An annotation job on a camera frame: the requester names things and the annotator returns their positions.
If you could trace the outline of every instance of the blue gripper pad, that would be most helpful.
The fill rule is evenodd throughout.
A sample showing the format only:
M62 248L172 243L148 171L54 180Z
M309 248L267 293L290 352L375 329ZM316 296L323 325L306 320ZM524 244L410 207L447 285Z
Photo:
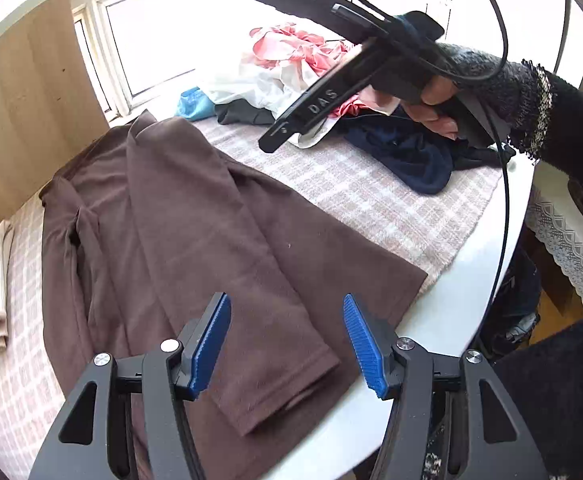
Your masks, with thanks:
M187 386L195 399L209 386L231 320L232 302L230 297L224 294L192 358L191 379Z
M384 398L389 390L383 372L382 354L369 330L363 314L353 296L347 294L343 301L345 327L349 333L358 364L367 383L367 387L376 392L379 399Z

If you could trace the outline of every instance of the plaid tablecloth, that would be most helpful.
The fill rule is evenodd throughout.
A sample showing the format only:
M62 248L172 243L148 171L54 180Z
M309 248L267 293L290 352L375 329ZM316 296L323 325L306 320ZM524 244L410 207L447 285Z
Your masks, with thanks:
M285 144L258 149L264 130L197 123L207 139L236 160L297 190L310 202L429 274L427 290L473 231L501 176L481 168L455 172L436 196L418 195L382 164L340 138L310 150ZM32 197L12 218L8 270L7 350L0 354L0 468L25 480L64 402L43 344L41 237L43 207Z

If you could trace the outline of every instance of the pink garment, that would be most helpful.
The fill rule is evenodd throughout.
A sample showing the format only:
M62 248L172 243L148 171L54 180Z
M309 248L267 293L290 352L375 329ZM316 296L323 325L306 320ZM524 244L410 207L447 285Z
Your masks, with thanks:
M353 49L350 41L330 41L328 44L322 36L296 29L295 23L284 23L279 27L254 28L249 32L249 36L254 38L252 47L254 56L251 59L254 64L264 68L275 68L281 61L304 60L318 76L322 76L342 61L345 54ZM358 115L361 108L369 106L360 101L355 94L332 111L330 117Z

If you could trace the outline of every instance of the metal bolt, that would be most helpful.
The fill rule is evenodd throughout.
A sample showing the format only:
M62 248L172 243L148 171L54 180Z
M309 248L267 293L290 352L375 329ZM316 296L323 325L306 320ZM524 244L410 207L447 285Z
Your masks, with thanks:
M160 344L160 349L163 352L173 352L177 348L178 348L178 340L177 339L165 339L165 341L163 341Z
M401 350L411 350L414 348L415 343L414 340L409 337L399 337L398 341L396 341L396 346Z
M478 350L467 350L465 359L473 365L476 365L483 360L483 355Z
M111 357L108 353L103 352L102 354L98 354L94 357L94 364L96 366L105 366L108 362L110 362Z

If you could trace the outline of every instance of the white tabletop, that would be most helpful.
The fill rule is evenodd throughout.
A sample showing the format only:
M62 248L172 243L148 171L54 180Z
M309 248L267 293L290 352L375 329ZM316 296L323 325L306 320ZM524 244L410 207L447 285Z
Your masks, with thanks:
M510 223L506 269L523 226L533 165L525 155L509 163ZM430 352L460 356L472 341L494 283L505 228L501 179L474 232L434 286L411 306L396 329ZM264 480L335 480L382 443L391 402L383 402L359 378L310 433Z

